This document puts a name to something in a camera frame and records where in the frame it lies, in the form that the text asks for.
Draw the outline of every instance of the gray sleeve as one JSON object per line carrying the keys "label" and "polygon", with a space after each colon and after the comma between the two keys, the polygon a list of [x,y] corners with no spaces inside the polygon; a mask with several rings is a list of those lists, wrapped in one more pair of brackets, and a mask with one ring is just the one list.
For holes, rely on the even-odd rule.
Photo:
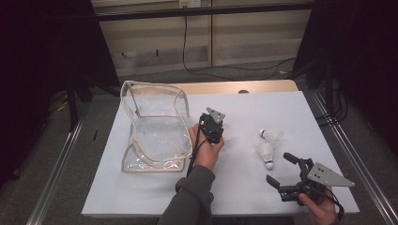
{"label": "gray sleeve", "polygon": [[206,167],[196,165],[188,178],[176,183],[177,194],[164,211],[158,225],[165,224],[211,224],[210,192],[215,179],[214,173]]}

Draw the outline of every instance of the clear plastic bag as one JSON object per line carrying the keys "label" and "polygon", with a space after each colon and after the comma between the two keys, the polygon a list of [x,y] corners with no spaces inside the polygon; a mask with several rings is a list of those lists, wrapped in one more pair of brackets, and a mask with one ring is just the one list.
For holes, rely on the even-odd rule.
{"label": "clear plastic bag", "polygon": [[122,171],[182,171],[192,152],[184,91],[171,84],[126,81],[120,98],[131,120]]}

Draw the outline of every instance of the gray floor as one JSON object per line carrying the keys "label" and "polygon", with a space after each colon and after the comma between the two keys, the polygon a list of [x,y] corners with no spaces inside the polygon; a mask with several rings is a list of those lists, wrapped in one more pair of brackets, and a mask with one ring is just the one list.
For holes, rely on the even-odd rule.
{"label": "gray floor", "polygon": [[[274,64],[275,62],[264,62],[241,66],[260,68]],[[280,70],[287,71],[292,65],[293,61],[289,61],[283,64]],[[206,73],[211,72],[233,80],[261,80],[273,74],[273,70],[245,71],[231,68],[213,68],[206,71]],[[272,79],[282,79],[284,76],[278,73]],[[190,74],[185,70],[123,77],[121,82],[123,80],[154,83],[225,81],[207,75]],[[311,91],[307,90],[305,78],[300,77],[296,82],[299,89],[304,92],[314,115],[321,114]],[[70,152],[68,163],[60,177],[42,223],[155,224],[155,218],[93,219],[80,214],[119,104],[117,97],[109,96],[97,89],[93,90],[93,93],[95,96],[93,101],[88,103],[87,117],[84,119],[79,137]],[[82,109],[84,104],[87,103],[80,102],[79,109]],[[370,174],[380,185],[391,204],[397,208],[398,191],[396,190],[398,185],[394,181],[398,179],[398,157],[392,153],[382,137],[368,128],[366,118],[351,101],[349,101],[348,116],[341,126],[357,149]],[[26,224],[65,144],[69,135],[68,130],[68,109],[62,112],[52,112],[46,128],[21,167],[21,178],[7,182],[0,189],[0,224]],[[351,191],[361,213],[345,215],[343,224],[386,224],[331,129],[322,127],[321,130],[346,177],[357,184]],[[295,215],[295,222],[296,224],[309,224],[307,215]]]}

